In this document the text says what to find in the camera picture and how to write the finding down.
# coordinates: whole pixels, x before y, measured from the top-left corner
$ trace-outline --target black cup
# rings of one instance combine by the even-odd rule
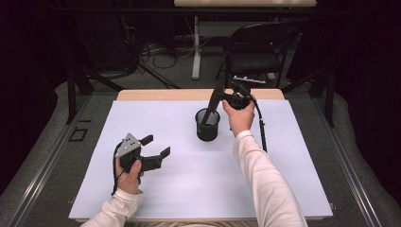
[[[220,115],[218,112],[210,113],[206,124],[202,125],[201,121],[206,113],[206,108],[201,109],[195,115],[197,121],[197,136],[200,140],[209,142],[218,137],[218,122],[220,121]]]

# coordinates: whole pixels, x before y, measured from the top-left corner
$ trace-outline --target chair backrest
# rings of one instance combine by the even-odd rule
[[[243,26],[236,30],[230,37],[229,51],[263,51],[267,44],[280,43],[281,47],[287,46],[299,34],[299,29],[292,23],[266,23]]]

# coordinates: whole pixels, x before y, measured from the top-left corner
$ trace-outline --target white desk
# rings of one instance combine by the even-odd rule
[[[316,0],[174,0],[176,7],[190,7],[190,8],[218,8],[218,7],[232,7],[232,8],[311,8],[316,6]],[[217,30],[215,36],[230,36],[238,26],[245,26],[246,24],[230,24],[225,23],[224,29]],[[213,33],[205,32],[202,34],[200,30],[199,17],[195,16],[194,22],[194,37],[195,37],[195,56],[194,66],[192,69],[192,79],[200,78],[201,69],[201,50],[200,50],[200,35],[213,36]]]
[[[110,110],[69,218],[90,218],[110,198],[113,150],[131,132],[137,138],[154,134],[154,141],[143,147],[142,155],[155,155],[166,147],[171,147],[171,154],[162,168],[142,178],[144,198],[130,221],[255,219],[252,195],[232,154],[234,137],[221,105],[218,138],[202,142],[196,135],[195,113],[207,107],[212,91],[122,91]],[[286,177],[305,217],[331,217],[289,103],[278,89],[254,89],[253,94],[266,119],[270,157]],[[257,121],[253,131],[260,143]]]

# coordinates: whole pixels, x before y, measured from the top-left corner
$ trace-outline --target person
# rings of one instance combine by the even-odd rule
[[[243,110],[232,108],[226,100],[222,105],[235,137],[233,154],[253,194],[258,225],[307,226],[302,209],[284,176],[253,138],[254,103]],[[117,172],[122,171],[118,159],[116,167]],[[131,172],[123,173],[118,179],[118,188],[111,200],[104,202],[101,211],[82,226],[123,226],[135,212],[142,196],[137,181],[140,169],[141,163],[137,160]]]

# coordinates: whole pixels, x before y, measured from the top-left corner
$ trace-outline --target white sleeve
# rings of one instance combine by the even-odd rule
[[[141,198],[142,191],[132,195],[117,188],[112,198],[103,203],[101,210],[81,226],[124,226],[126,219],[135,213]]]
[[[259,226],[307,226],[287,181],[250,131],[236,136],[233,153],[252,190]]]

